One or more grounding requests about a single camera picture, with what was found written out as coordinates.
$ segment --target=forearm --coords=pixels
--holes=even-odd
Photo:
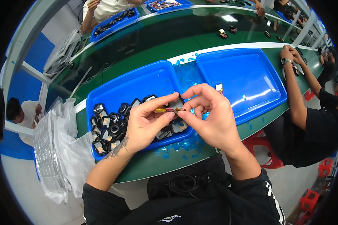
[[[127,0],[127,2],[129,2],[130,4],[134,4],[134,5],[142,4],[142,0]]]
[[[86,178],[87,184],[103,191],[110,189],[133,156],[132,153],[126,150],[125,146],[118,147],[120,148],[119,150],[114,148],[95,165]]]
[[[287,83],[290,116],[294,124],[296,124],[300,128],[303,128],[302,120],[306,120],[307,108],[304,105],[302,92],[298,86],[297,79],[294,75],[291,63],[285,63],[283,68],[285,73],[285,81]]]
[[[307,80],[309,87],[312,89],[312,92],[314,92],[314,94],[319,98],[319,92],[322,86],[320,86],[318,80],[304,62],[302,62],[300,66],[302,67],[304,77]]]
[[[84,21],[82,22],[83,31],[87,32],[90,29],[93,23],[93,19],[94,19],[94,11],[88,11],[86,13]]]
[[[240,143],[234,152],[226,153],[233,177],[236,180],[256,178],[261,173],[261,167],[256,158]]]

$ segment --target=green workbench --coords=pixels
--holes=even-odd
[[[263,29],[270,28],[268,21],[258,21],[252,11],[213,7],[206,11],[206,8],[200,8],[200,13],[203,12],[205,12],[205,15],[198,16],[195,15],[195,13],[198,13],[196,9],[187,9],[148,17],[92,44],[73,60],[75,63],[73,69],[66,68],[63,70],[49,86],[46,105],[51,105],[50,101],[53,101],[57,96],[64,99],[68,98],[68,94],[62,92],[62,89],[72,91],[78,84],[77,80],[82,78],[90,66],[92,69],[84,79],[84,83],[77,88],[73,95],[76,98],[76,104],[85,100],[93,89],[143,65],[223,45],[279,43],[275,36],[283,36],[290,28],[290,25],[282,23],[276,31],[270,31],[272,38],[269,39],[263,34]],[[221,19],[225,14],[238,20],[234,24],[238,27],[238,32],[230,34],[227,39],[221,39],[216,32],[221,27],[227,29],[229,25],[233,24],[233,22]],[[161,32],[160,36],[166,38],[164,40],[155,39],[155,32]],[[293,29],[284,43],[291,43],[289,38],[295,39],[297,35],[296,29]],[[276,47],[263,48],[262,50],[285,84],[279,61],[281,49]],[[308,60],[311,71],[318,77],[323,68],[318,66],[319,55],[317,51],[302,49],[302,52]],[[101,70],[103,65],[108,65],[108,68]],[[302,94],[304,94],[309,86],[302,75],[297,77],[297,80]],[[237,126],[240,138],[245,139],[251,136],[287,109],[288,103],[285,102],[271,111]],[[82,136],[88,131],[86,109],[77,112],[77,128],[78,136]],[[180,148],[178,151],[172,149],[169,152],[169,157],[163,157],[163,154],[165,153],[158,154],[157,151],[137,153],[119,175],[116,182],[148,178],[180,169],[216,154],[216,150],[211,146],[204,145],[201,149]]]

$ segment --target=blue wall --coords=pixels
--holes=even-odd
[[[40,33],[25,57],[25,61],[42,72],[54,47],[55,45],[44,34]],[[11,79],[8,100],[11,97],[16,97],[20,103],[27,100],[38,101],[41,84],[41,81],[20,70],[14,73]],[[33,160],[32,147],[23,143],[17,133],[8,130],[4,130],[4,140],[0,143],[0,153],[14,158]]]

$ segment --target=blue plastic tray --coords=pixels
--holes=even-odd
[[[98,29],[98,27],[100,26],[104,26],[108,23],[110,23],[111,21],[113,21],[115,18],[119,17],[123,12],[118,13],[117,15],[114,15],[112,17],[109,17],[107,20],[104,20],[103,22],[99,23],[98,25],[96,25],[93,29],[93,32],[91,33],[91,37],[90,37],[90,42],[95,42],[100,40],[102,37],[104,37],[105,35],[107,35],[108,33],[111,33],[115,30],[120,29],[121,27],[123,27],[124,25],[133,22],[134,20],[138,19],[139,17],[139,12],[137,10],[136,7],[134,7],[134,11],[136,12],[136,14],[132,17],[125,17],[124,19],[122,19],[121,21],[116,22],[114,25],[112,25],[109,29],[107,29],[106,31],[104,31],[103,33],[99,34],[98,36],[94,37],[94,32]]]
[[[223,84],[236,124],[247,122],[287,100],[284,85],[259,48],[227,49],[199,54],[196,63],[206,82]]]
[[[284,16],[284,14],[283,14],[282,12],[277,11],[277,13],[278,13],[278,15],[279,15],[283,20],[287,21],[288,23],[292,23],[292,22],[293,22],[293,20],[287,19],[287,18]]]
[[[156,1],[156,0],[149,0],[149,1],[145,1],[144,3],[147,4],[150,7],[150,3],[154,2],[154,1]],[[151,9],[158,12],[158,13],[163,13],[163,12],[173,11],[173,10],[176,10],[176,9],[189,8],[193,4],[192,2],[187,1],[187,0],[175,0],[175,1],[179,2],[181,5],[168,7],[166,9],[161,9],[161,10],[156,10],[152,7],[151,7]]]
[[[154,62],[145,65],[136,70],[123,74],[102,86],[91,91],[86,98],[86,120],[88,131],[91,131],[90,118],[94,115],[93,108],[95,104],[103,103],[106,112],[118,111],[123,102],[131,104],[135,98],[155,94],[158,97],[168,95],[173,90],[182,94],[182,88],[175,74],[173,65],[166,60]],[[174,142],[181,141],[193,135],[194,130],[188,127],[182,133],[173,134],[163,140],[154,140],[144,150],[158,148]],[[91,150],[96,160],[101,160],[104,156],[99,156],[96,151]]]

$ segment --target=hand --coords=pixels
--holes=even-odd
[[[257,9],[257,15],[260,18],[263,18],[265,16],[265,11],[262,5],[258,1],[256,2],[256,9]]]
[[[289,52],[288,45],[284,45],[283,50],[280,52],[280,59],[287,58],[290,61],[293,61],[293,54]]]
[[[289,45],[285,45],[285,46],[288,46],[289,52],[293,55],[294,62],[297,63],[298,65],[302,65],[304,63],[304,61],[303,61],[302,57],[299,55],[299,52],[295,48],[293,48]]]
[[[37,115],[41,114],[41,105],[40,105],[40,104],[38,104],[38,105],[35,107],[35,113],[36,113]]]
[[[179,98],[179,93],[159,97],[130,110],[128,128],[122,142],[126,143],[126,150],[136,153],[146,148],[155,138],[155,135],[174,119],[174,112],[155,113],[156,108]]]
[[[187,101],[178,116],[198,134],[209,145],[223,150],[229,156],[239,149],[241,140],[236,128],[234,113],[229,100],[219,94],[208,84],[198,84],[190,87],[183,98],[196,97]],[[202,120],[203,114],[210,112],[207,119]]]
[[[99,3],[101,2],[101,0],[91,0],[88,3],[88,10],[90,12],[94,12],[94,10],[98,7]]]

